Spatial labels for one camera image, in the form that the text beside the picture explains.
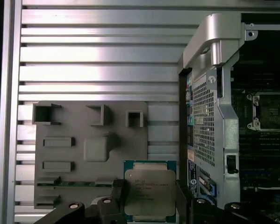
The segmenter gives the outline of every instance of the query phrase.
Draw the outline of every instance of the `metal frame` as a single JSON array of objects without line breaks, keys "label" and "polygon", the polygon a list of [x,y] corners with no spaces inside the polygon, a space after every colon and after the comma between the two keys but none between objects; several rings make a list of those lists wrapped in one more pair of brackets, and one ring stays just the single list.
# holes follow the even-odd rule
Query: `metal frame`
[{"label": "metal frame", "polygon": [[4,1],[0,96],[0,224],[14,222],[22,1]]},{"label": "metal frame", "polygon": [[[219,208],[224,208],[226,203],[240,201],[239,174],[229,174],[226,164],[227,157],[235,155],[236,169],[239,169],[239,127],[237,115],[231,105],[230,72],[239,59],[237,51],[244,44],[245,38],[246,31],[240,13],[212,14],[198,27],[179,61],[180,71],[193,68],[193,90],[206,84],[206,88],[213,94],[214,164],[204,161],[203,156],[196,152],[198,149],[195,149],[194,162],[208,172],[217,184],[216,198]],[[222,67],[221,98],[217,95],[217,66]]]},{"label": "metal frame", "polygon": [[226,63],[244,43],[241,13],[212,14],[203,20],[183,51],[181,69],[193,68],[197,81],[206,71]]}]

